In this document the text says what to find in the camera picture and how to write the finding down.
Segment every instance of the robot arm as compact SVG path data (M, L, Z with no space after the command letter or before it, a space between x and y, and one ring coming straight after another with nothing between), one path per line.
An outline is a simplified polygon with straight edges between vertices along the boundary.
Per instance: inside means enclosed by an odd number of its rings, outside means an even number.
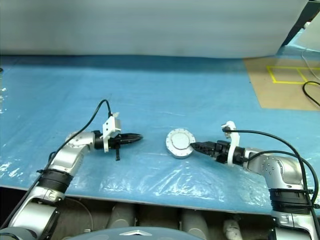
M236 128L231 121L222 127L231 130ZM269 239L319 240L306 198L311 192L304 190L299 163L290 157L271 154L261 154L248 161L262 151L239 147L240 137L236 132L226 133L226 136L231 138L231 142L195 142L191 146L197 152L213 157L217 162L230 166L239 165L264 177L270 192L271 215L278 226L273 229Z
M65 192L83 163L84 155L94 149L116 149L116 160L120 159L120 145L142 139L140 134L120 134L120 120L110 115L100 131L81 132L69 140L58 151L41 178L15 212L8 228L0 230L1 236L16 236L21 240L49 239L57 225L59 211L56 203L65 199Z

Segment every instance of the round metal flange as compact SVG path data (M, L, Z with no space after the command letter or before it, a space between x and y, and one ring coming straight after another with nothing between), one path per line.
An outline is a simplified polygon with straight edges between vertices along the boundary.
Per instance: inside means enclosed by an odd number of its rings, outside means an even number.
M165 139L166 148L177 159L187 158L193 152L190 144L195 142L195 136L183 128L172 130Z

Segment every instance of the black wire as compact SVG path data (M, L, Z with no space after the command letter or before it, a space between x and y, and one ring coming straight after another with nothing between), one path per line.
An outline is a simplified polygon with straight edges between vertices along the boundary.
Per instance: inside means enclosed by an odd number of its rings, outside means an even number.
M311 99L315 104L317 104L320 107L320 103L307 93L306 85L308 84L318 84L320 86L320 83L316 81L307 81L302 85L302 91L304 95L306 95L309 99Z
M272 135L270 133L266 133L266 132L263 132L263 131L230 130L228 128L223 128L222 131L225 132L225 133L248 133L248 134L264 135L264 136L276 139L276 140L284 143L285 145L287 145L294 152L295 157L299 161L299 164L300 164L300 167L301 167L301 172L302 172L303 188L304 188L304 190L308 191L308 183L307 183L307 176L306 176L306 169L305 169L305 166L304 166L304 162L303 162L300 154L298 153L298 151L289 142L287 142L286 140L284 140L284 139L282 139L282 138L280 138L278 136L275 136L275 135ZM305 197L306 197L306 200L308 202L308 205L312 206L313 204L311 202L309 194L306 194ZM313 207L311 208L311 214L312 214L312 218L313 218L313 222L314 222L314 226L315 226L315 230L316 230L316 235L317 235L318 239L320 240L320 225L319 225L319 222L318 222L318 219L317 219L317 216L316 216L316 212L315 212Z
M8 236L8 237L11 237L15 240L20 240L16 235L14 235L13 233L10 233L10 232L0 232L0 236Z
M286 154L286 155L290 155L292 157L296 157L296 155L294 155L291 152L270 150L270 151L260 151L260 152L258 152L256 154L254 154L253 156L249 157L247 159L247 161L250 162L252 159L255 159L256 157L258 157L260 155L263 155L263 154ZM314 190L313 190L314 193L313 193L312 198L311 198L311 202L314 204L315 201L316 201L316 198L318 196L318 193L319 193L319 180L318 180L318 177L317 177L317 173L316 173L314 168L311 166L311 164L307 160L305 160L303 158L301 158L301 159L302 159L303 163L305 165L307 165L307 167L310 169L310 172L311 172L313 180L314 180Z
M43 169L43 171L47 170L48 167L50 166L50 164L52 163L53 159L55 158L55 156L57 155L57 153L65 146L67 145L75 136L77 136L78 134L80 134L83 130L85 130L91 123L92 121L95 119L100 107L102 106L103 103L106 103L107 108L108 108L108 116L112 116L112 112L111 112L111 108L109 105L108 100L103 99L102 101L100 101L100 103L98 104L98 106L96 107L92 117L90 118L90 120L86 123L86 125L84 125L83 128L81 128L79 131L77 131L76 133L72 134L68 140L66 140L52 155L50 154L50 159L48 161L48 163L46 164L45 168ZM23 195L23 197L21 198L21 200L18 202L18 204L14 207L14 209L12 210L12 212L9 214L9 216L5 219L5 221L3 222L3 224L1 225L0 229L3 229L5 226L8 225L10 219L14 216L14 214L16 213L16 211L20 208L20 206L22 205L22 203L25 201L25 199L27 198L27 196L30 194L31 190L36 186L36 184L38 183L39 179L42 177L43 175L43 171L42 173L35 179L35 181L33 182L33 184L29 187L29 189L27 190L27 192Z

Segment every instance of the black band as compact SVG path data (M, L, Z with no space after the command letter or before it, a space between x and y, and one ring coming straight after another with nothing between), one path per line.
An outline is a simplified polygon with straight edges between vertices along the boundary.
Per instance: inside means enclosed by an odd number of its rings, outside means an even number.
M65 193L74 177L70 174L53 169L46 170L37 186Z
M43 230L39 240L48 240L51 238L58 224L59 217L60 217L60 212L55 210L51 215L48 223L46 224L45 229Z
M274 211L290 214L310 213L312 205L309 205L306 190L297 189L269 189L271 206Z
M277 240L277 234L276 234L276 230L275 229L272 229L269 232L268 240Z
M104 140L101 137L103 134L99 130L93 131L94 133L94 148L95 149L103 149L104 148Z

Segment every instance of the plastic sheet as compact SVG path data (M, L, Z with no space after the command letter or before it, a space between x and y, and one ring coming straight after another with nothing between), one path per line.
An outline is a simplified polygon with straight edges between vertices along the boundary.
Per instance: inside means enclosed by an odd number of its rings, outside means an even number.
M267 214L269 192L261 176L201 154L175 159L167 152L172 129L185 128L198 141L225 140L220 126L228 120L238 129L288 140L320 172L320 146L312 144L320 140L319 112L260 108L242 60L8 56L1 61L2 186L28 188L49 153L89 120L103 98L120 112L122 131L144 139L122 147L120 161L114 151L87 155L68 195ZM88 131L101 130L107 117L102 108ZM256 135L242 134L240 144L288 150Z

